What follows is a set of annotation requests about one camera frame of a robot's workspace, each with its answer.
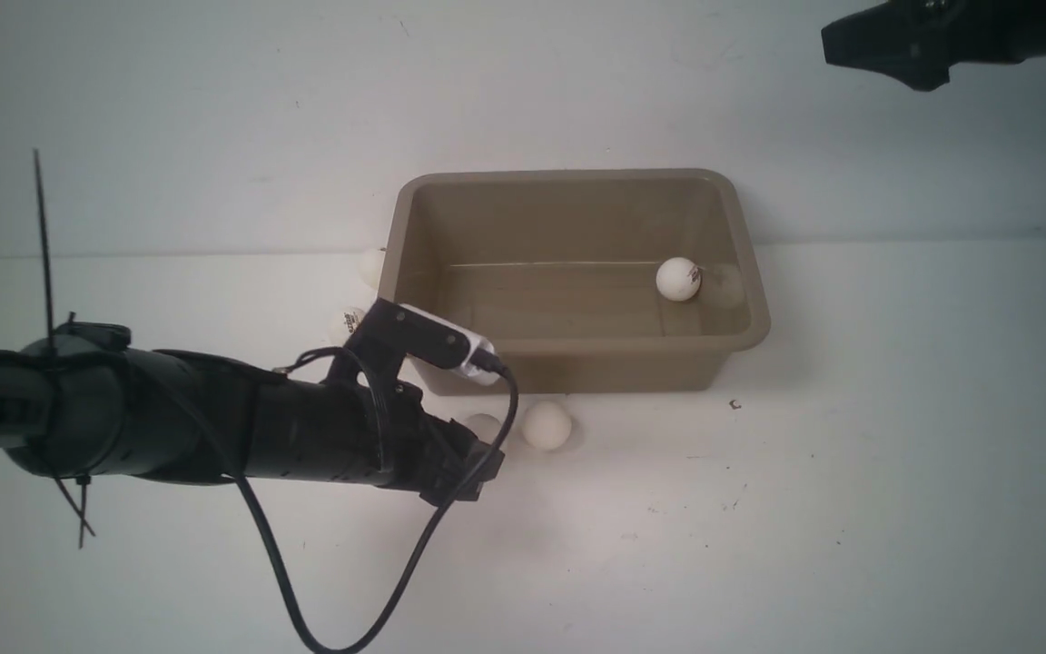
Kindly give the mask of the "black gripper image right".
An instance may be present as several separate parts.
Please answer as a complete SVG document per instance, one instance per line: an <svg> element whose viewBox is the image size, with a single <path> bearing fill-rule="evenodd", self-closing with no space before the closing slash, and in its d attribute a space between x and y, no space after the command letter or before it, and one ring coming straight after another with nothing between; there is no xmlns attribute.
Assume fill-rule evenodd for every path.
<svg viewBox="0 0 1046 654"><path fill-rule="evenodd" d="M1011 65L1011 32L1030 1L888 1L821 30L831 66L874 72L914 91L950 82L956 64Z"/></svg>

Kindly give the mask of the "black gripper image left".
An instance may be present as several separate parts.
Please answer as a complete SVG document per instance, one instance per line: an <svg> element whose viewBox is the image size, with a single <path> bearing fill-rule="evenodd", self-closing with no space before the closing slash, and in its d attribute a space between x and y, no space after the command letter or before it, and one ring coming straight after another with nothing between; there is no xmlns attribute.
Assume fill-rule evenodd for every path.
<svg viewBox="0 0 1046 654"><path fill-rule="evenodd" d="M378 488L419 494L435 508L447 500L476 501L482 484L497 478L505 454L461 423L428 414L422 399L420 389L404 381L387 393L391 472L383 473Z"/></svg>

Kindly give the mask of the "black zip tie on arm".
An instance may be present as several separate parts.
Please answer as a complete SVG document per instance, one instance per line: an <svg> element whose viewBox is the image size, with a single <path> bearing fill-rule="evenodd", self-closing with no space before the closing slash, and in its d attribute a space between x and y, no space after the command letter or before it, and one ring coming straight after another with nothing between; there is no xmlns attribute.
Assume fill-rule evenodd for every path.
<svg viewBox="0 0 1046 654"><path fill-rule="evenodd" d="M43 276L43 305L44 305L44 324L46 334L46 345L43 348L43 357L47 363L47 371L51 373L50 380L53 382L53 388L55 394L61 390L61 383L55 376L56 363L58 363L58 349L55 346L55 324L54 324L54 289L53 289L53 265L51 265L50 255L50 241L49 231L47 231L47 211L45 203L45 193L44 193L44 182L42 174L42 163L40 149L37 146L32 148L32 162L33 162L33 174L35 174L35 197L36 197L36 210L37 210L37 222L38 222L38 232L40 233L40 252L41 252L41 264L42 264L42 276ZM86 506L88 498L88 487L90 487L90 477L86 479L81 479L76 482L79 488L79 500L75 500L74 496L70 492L69 487L67 487L64 477L59 475L53 468L49 468L50 477L54 480L56 488L61 490L64 500L67 505L70 505L72 512L75 514L76 521L78 521L78 541L76 542L76 548L83 549L84 543L87 537L94 537L94 529L88 522L86 517Z"/></svg>

